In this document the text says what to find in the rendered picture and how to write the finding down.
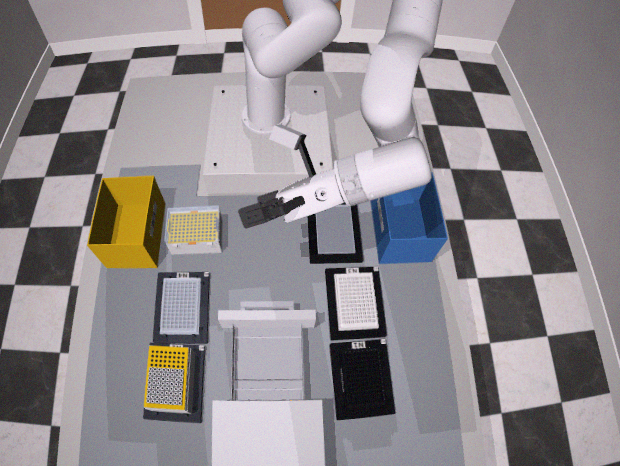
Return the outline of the blue open-top bin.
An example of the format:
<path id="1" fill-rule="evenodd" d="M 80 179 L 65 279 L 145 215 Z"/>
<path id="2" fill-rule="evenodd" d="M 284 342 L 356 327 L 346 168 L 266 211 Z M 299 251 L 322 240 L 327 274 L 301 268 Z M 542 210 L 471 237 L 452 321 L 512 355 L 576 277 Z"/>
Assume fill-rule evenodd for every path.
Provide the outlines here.
<path id="1" fill-rule="evenodd" d="M 371 208 L 379 264 L 432 262 L 448 239 L 433 172 L 428 184 L 371 200 Z"/>

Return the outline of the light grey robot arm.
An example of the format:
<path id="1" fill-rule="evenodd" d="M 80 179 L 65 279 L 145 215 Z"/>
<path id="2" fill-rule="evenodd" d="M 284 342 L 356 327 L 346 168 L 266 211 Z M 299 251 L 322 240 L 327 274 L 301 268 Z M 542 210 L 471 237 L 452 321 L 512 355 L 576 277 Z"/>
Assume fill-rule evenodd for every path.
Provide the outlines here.
<path id="1" fill-rule="evenodd" d="M 247 94 L 242 122 L 254 133 L 271 134 L 270 140 L 299 149 L 309 178 L 316 172 L 304 142 L 307 135 L 287 127 L 286 75 L 336 38 L 342 25 L 338 1 L 283 0 L 289 27 L 271 8 L 252 11 L 242 27 Z M 362 116 L 379 147 L 337 161 L 352 206 L 431 181 L 412 94 L 419 62 L 434 49 L 442 2 L 392 1 L 385 35 L 370 56 L 360 97 Z"/>

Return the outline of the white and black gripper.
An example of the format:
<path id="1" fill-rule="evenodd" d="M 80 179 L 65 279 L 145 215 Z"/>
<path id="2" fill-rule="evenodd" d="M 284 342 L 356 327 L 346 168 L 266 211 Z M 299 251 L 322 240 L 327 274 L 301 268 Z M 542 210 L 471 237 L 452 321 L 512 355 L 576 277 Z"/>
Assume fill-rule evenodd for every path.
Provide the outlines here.
<path id="1" fill-rule="evenodd" d="M 290 223 L 342 203 L 352 206 L 345 196 L 337 161 L 334 161 L 332 170 L 299 180 L 279 192 L 276 190 L 261 195 L 257 197 L 259 203 L 239 209 L 243 227 L 247 229 L 257 226 L 287 213 L 284 222 Z"/>

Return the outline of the yellow open-top box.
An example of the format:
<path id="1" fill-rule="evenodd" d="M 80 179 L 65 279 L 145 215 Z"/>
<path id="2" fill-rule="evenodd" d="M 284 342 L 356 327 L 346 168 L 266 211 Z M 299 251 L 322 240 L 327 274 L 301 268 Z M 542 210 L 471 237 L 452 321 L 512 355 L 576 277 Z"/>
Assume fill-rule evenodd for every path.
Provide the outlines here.
<path id="1" fill-rule="evenodd" d="M 158 268 L 165 205 L 154 176 L 102 178 L 87 246 L 106 268 Z"/>

